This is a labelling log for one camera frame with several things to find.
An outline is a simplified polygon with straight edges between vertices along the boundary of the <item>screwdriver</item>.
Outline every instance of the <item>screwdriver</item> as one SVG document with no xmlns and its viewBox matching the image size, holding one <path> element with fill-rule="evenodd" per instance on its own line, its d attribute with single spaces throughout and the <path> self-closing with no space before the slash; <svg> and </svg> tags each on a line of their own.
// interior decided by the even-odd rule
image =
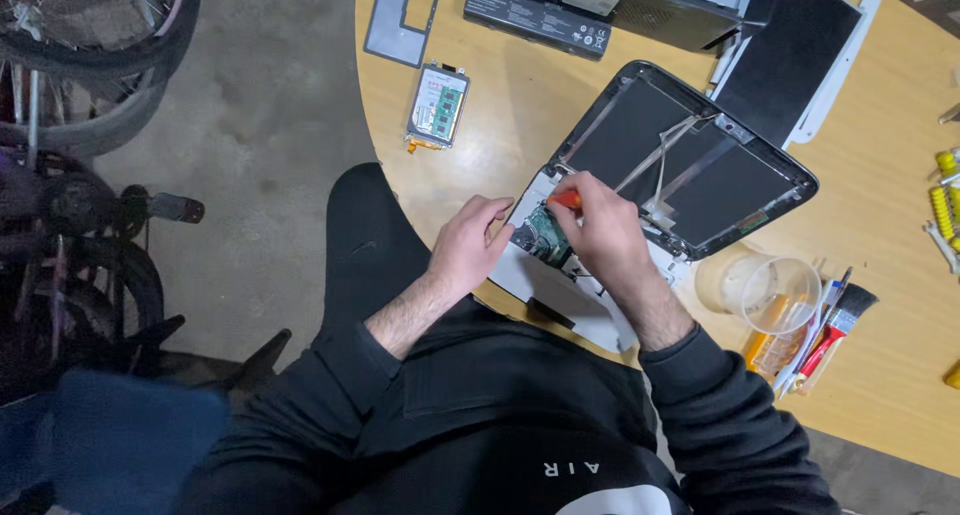
<svg viewBox="0 0 960 515">
<path fill-rule="evenodd" d="M 570 209 L 580 209 L 580 207 L 583 205 L 583 200 L 580 198 L 580 193 L 575 190 L 562 192 L 559 194 L 551 194 L 546 201 L 548 203 L 557 202 L 563 207 Z"/>
</svg>

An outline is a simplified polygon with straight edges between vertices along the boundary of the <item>sleeve cuff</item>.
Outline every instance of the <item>sleeve cuff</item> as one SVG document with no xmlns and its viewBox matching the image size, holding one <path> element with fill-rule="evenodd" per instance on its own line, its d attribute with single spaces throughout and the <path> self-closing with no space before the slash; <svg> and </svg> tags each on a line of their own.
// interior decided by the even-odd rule
<svg viewBox="0 0 960 515">
<path fill-rule="evenodd" d="M 321 333 L 312 347 L 361 411 L 376 403 L 401 370 L 402 362 L 362 322 L 350 330 Z"/>
<path fill-rule="evenodd" d="M 640 362 L 650 377 L 654 400 L 666 403 L 709 391 L 735 365 L 699 324 L 670 348 L 642 354 Z"/>
</svg>

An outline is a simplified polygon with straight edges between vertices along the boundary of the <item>round table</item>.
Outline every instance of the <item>round table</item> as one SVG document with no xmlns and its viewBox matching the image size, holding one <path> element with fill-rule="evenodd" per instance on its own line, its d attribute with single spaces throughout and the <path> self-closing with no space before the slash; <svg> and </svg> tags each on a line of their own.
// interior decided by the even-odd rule
<svg viewBox="0 0 960 515">
<path fill-rule="evenodd" d="M 366 122 L 404 213 L 432 245 L 474 194 L 519 197 L 600 90 L 627 62 L 644 59 L 690 85 L 708 85 L 715 60 L 623 30 L 600 62 L 533 44 L 463 19 L 465 0 L 439 0 L 424 59 L 471 79 L 455 146 L 407 153 L 402 141 L 420 71 L 363 52 L 374 0 L 356 0 L 357 72 Z M 777 405 L 824 432 L 960 476 L 960 393 L 942 376 L 960 358 L 957 277 L 921 230 L 931 218 L 933 155 L 960 139 L 937 117 L 960 99 L 952 70 L 960 41 L 897 0 L 883 0 L 822 129 L 789 149 L 820 179 L 813 201 L 751 235 L 764 251 L 794 254 L 825 274 L 854 266 L 877 294 L 871 309 L 808 397 Z M 693 316 L 724 348 L 750 330 L 707 311 L 694 273 L 678 288 Z M 476 295 L 505 314 L 539 323 L 597 353 L 602 349 L 526 307 L 489 281 Z M 606 357 L 635 365 L 632 354 Z"/>
</svg>

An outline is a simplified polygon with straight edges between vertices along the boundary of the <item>plastic cup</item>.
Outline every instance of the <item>plastic cup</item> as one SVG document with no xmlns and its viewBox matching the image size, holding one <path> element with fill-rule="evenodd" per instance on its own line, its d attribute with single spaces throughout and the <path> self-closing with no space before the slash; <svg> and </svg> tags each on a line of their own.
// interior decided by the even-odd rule
<svg viewBox="0 0 960 515">
<path fill-rule="evenodd" d="M 697 295 L 714 311 L 735 314 L 770 335 L 791 333 L 813 317 L 823 288 L 807 262 L 741 246 L 704 260 Z"/>
</svg>

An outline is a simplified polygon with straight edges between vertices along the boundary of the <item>left hand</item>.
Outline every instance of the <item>left hand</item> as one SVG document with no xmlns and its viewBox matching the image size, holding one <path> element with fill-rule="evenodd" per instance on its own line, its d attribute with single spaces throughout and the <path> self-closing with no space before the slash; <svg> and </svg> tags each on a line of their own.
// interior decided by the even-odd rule
<svg viewBox="0 0 960 515">
<path fill-rule="evenodd" d="M 507 248 L 514 225 L 491 235 L 490 225 L 502 221 L 513 198 L 489 200 L 474 196 L 439 230 L 424 278 L 453 302 L 466 297 L 493 271 Z"/>
</svg>

